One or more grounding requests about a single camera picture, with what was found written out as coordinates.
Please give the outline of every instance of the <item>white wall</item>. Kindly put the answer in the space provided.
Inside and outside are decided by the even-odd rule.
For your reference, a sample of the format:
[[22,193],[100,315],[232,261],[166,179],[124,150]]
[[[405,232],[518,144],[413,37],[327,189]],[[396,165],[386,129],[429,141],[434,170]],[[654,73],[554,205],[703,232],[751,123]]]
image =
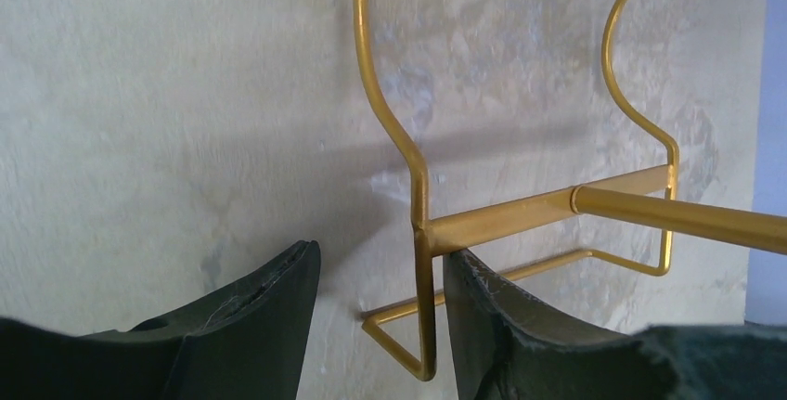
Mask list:
[[[412,296],[413,264],[407,177],[358,80],[350,2],[0,0],[0,314],[128,329],[318,239],[301,397],[453,398],[442,313],[428,384],[356,319]],[[372,0],[433,215],[662,162],[599,75],[612,2]],[[750,208],[763,16],[764,0],[626,8],[619,79],[683,147],[684,200]],[[656,239],[583,217],[476,251],[495,268],[579,246],[652,262]],[[738,248],[678,236],[664,278],[583,262],[523,284],[632,331],[740,322],[745,275]],[[390,330],[414,345],[414,326]]]

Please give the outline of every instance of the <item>gold metal rod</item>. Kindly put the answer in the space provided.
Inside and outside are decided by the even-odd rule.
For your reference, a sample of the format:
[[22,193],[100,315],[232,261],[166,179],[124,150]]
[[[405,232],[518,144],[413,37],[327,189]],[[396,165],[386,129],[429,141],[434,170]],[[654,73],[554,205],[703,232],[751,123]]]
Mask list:
[[[413,312],[410,312],[408,315],[415,314],[418,312],[418,307],[415,308]],[[410,352],[407,351],[399,342],[397,342],[391,335],[385,333],[385,330],[381,329],[378,323],[375,323],[373,320],[366,320],[364,321],[363,325],[361,325],[361,329],[368,334],[369,337],[374,339],[383,349],[388,351],[389,354],[396,361],[399,362],[405,369],[407,369],[413,376],[419,380],[422,380],[421,372],[423,371],[423,365],[420,361]]]
[[434,318],[434,275],[429,238],[415,231],[416,296],[419,305],[420,372],[422,381],[434,378],[437,370],[437,325]]
[[678,158],[677,142],[675,139],[631,106],[631,103],[629,103],[623,95],[623,91],[620,90],[620,86],[614,75],[613,38],[615,29],[617,28],[617,21],[620,19],[626,1],[628,0],[615,0],[613,8],[610,11],[610,16],[607,18],[607,23],[604,26],[604,34],[601,37],[601,73],[604,76],[604,82],[607,84],[607,89],[610,91],[610,96],[612,96],[618,108],[620,108],[632,122],[639,125],[645,132],[660,141],[666,148],[667,162],[677,166],[680,160]]
[[[669,184],[668,165],[621,174],[586,184],[626,193],[650,194]],[[575,215],[571,210],[574,187],[500,203],[434,219],[429,224],[432,256],[505,238]]]
[[[511,269],[509,271],[501,273],[500,275],[509,281],[517,281],[519,279],[531,277],[533,275],[546,272],[553,268],[562,267],[564,265],[568,265],[570,263],[585,258],[601,259],[602,261],[606,261],[614,265],[620,265],[630,270],[634,270],[636,272],[644,273],[647,275],[652,275],[657,277],[663,275],[663,273],[659,271],[658,267],[651,267],[649,265],[640,264],[635,261],[628,260],[626,258],[621,258],[620,256],[615,256],[614,254],[601,252],[599,250],[594,250],[594,249],[579,249],[571,252],[558,254],[555,256],[551,256],[547,259],[544,259],[542,261],[538,261],[536,263],[523,265],[521,267]],[[434,305],[438,306],[438,305],[443,305],[444,303],[445,303],[445,294],[443,293],[442,290],[439,290],[434,294]],[[419,311],[419,307],[418,307],[417,299],[409,300],[405,303],[397,303],[387,307],[382,307],[381,309],[377,309],[373,314],[366,317],[362,328],[369,335],[372,335],[373,337],[379,336],[381,333],[385,334],[385,332],[382,331],[382,329],[380,329],[380,325],[383,325],[385,323],[390,323],[391,321],[395,321],[397,319],[401,319],[406,316],[411,316],[413,314],[416,314],[418,311]]]
[[787,254],[785,217],[584,186],[574,191],[572,208],[577,213]]
[[399,152],[405,157],[407,168],[410,170],[410,219],[414,227],[424,228],[429,219],[429,179],[426,160],[418,145],[396,120],[380,90],[369,41],[371,24],[368,16],[368,0],[353,0],[353,11],[355,53],[358,57],[361,81],[374,114]]
[[[677,147],[677,142],[665,130],[656,126],[655,123],[648,120],[647,117],[639,113],[631,106],[623,91],[617,83],[613,70],[613,41],[615,30],[617,29],[617,21],[623,13],[623,7],[628,0],[615,0],[613,8],[610,9],[610,15],[607,17],[607,23],[604,25],[604,34],[601,36],[601,74],[604,76],[604,82],[607,84],[607,89],[610,96],[613,98],[618,108],[637,126],[642,128],[646,133],[652,135],[656,140],[662,143],[666,148],[666,162],[670,165],[672,174],[669,178],[669,185],[664,190],[664,198],[667,200],[675,200],[677,195],[677,174],[678,165],[680,164],[680,152]],[[665,275],[669,271],[670,260],[672,258],[672,231],[662,230],[661,246],[659,252],[659,265],[658,271],[660,275]]]

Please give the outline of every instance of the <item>metal frame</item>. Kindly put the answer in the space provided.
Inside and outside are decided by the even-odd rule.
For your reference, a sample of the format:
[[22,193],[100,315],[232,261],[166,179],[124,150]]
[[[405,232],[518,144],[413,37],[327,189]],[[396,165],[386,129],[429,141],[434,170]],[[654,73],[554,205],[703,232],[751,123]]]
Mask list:
[[[666,164],[430,219],[426,161],[385,101],[374,70],[368,0],[354,0],[355,50],[361,80],[371,108],[405,157],[410,172],[410,220],[414,235],[417,295],[413,302],[388,306],[367,316],[363,330],[419,380],[429,381],[434,377],[437,355],[434,309],[445,301],[442,293],[434,293],[434,257],[551,224],[580,213],[661,228],[659,264],[646,265],[607,252],[583,249],[526,265],[504,276],[512,280],[528,277],[588,257],[647,275],[662,276],[669,270],[673,231],[787,254],[787,218],[675,200],[679,163],[677,142],[631,106],[620,90],[613,72],[612,40],[626,1],[615,0],[607,18],[601,40],[601,70],[610,95],[620,110],[664,145]],[[663,199],[641,196],[662,188],[665,188]],[[381,328],[382,324],[415,313],[419,316],[420,358],[408,352]]]

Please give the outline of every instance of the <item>gold horizontal bar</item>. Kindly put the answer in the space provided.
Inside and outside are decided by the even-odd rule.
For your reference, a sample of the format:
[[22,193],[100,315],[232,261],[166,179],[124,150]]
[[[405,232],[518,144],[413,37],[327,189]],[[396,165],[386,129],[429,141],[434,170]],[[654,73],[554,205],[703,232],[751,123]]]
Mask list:
[[[653,273],[652,270],[654,270],[653,267],[648,267],[646,265],[634,261],[630,261],[626,258],[621,258],[620,256],[615,256],[607,252],[601,252],[593,249],[579,249],[579,250],[574,250],[572,252],[566,252],[563,254],[558,254],[556,256],[551,256],[547,259],[532,264],[523,265],[521,267],[514,268],[507,272],[503,272],[500,275],[509,281],[518,281],[520,279],[531,277],[533,275],[546,272],[547,270],[561,267],[563,265],[567,265],[573,263],[574,261],[579,261],[585,258],[601,259],[602,261],[606,261],[608,263],[612,263],[615,265],[621,265],[622,267],[629,268],[631,270],[635,270],[640,273],[652,274]],[[438,306],[443,304],[445,304],[445,294],[443,293],[442,290],[439,290],[434,294],[434,305]],[[390,323],[391,321],[404,318],[406,316],[411,316],[413,314],[416,314],[418,311],[419,309],[418,309],[417,299],[411,299],[403,303],[397,303],[386,307],[382,307],[381,309],[377,309],[376,311],[374,311],[374,313],[366,316],[363,323],[363,330],[365,330],[369,335],[375,338],[375,340],[377,340],[376,337],[379,337],[380,334],[385,334],[386,337],[388,337],[387,339],[385,339],[386,341],[391,340],[391,337],[388,336],[384,331],[382,331],[382,329],[380,329],[380,326],[385,323]]]
[[580,186],[577,213],[787,254],[787,218]]
[[[624,193],[649,194],[667,187],[670,173],[669,165],[661,165],[586,185]],[[571,195],[575,189],[567,187],[434,219],[429,223],[427,232],[432,256],[467,249],[574,216]]]

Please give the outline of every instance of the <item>curved metal bar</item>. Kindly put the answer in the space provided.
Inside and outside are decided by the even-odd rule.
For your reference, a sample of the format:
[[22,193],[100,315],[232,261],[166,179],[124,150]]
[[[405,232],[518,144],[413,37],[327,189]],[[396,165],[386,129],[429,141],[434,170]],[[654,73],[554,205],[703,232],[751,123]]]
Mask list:
[[[620,14],[623,7],[628,0],[615,0],[610,16],[607,18],[607,23],[604,26],[604,34],[601,37],[601,73],[604,76],[604,82],[607,84],[607,89],[610,91],[615,104],[618,108],[636,123],[637,126],[642,128],[646,133],[658,140],[666,148],[666,161],[669,165],[669,181],[667,188],[664,191],[664,198],[667,200],[674,200],[677,195],[677,174],[678,164],[680,162],[680,153],[677,147],[677,142],[671,135],[667,134],[663,129],[659,128],[655,123],[648,120],[647,117],[631,106],[628,99],[623,95],[620,86],[615,79],[613,71],[613,38],[615,29],[617,28],[617,21],[620,19]],[[656,267],[644,265],[649,268],[645,272],[654,276],[665,275],[669,271],[669,265],[672,255],[672,232],[662,230],[661,237],[661,250],[659,252],[659,264]],[[643,271],[643,265],[639,263],[636,266],[624,265],[634,270]]]
[[426,160],[418,145],[407,134],[405,128],[396,120],[391,107],[385,101],[380,90],[377,73],[374,71],[374,59],[371,55],[371,35],[369,34],[368,0],[353,0],[355,53],[358,56],[358,68],[361,81],[367,91],[369,105],[388,136],[405,157],[410,170],[410,218],[413,226],[424,228],[429,220],[429,179]]
[[380,327],[379,321],[368,318],[363,329],[389,354],[421,381],[434,378],[437,364],[437,331],[434,319],[434,276],[432,253],[427,236],[429,226],[429,179],[426,161],[418,146],[396,120],[380,90],[374,59],[371,55],[368,0],[353,0],[355,52],[361,80],[369,104],[378,120],[405,157],[410,170],[410,221],[415,247],[416,295],[419,314],[420,361]]

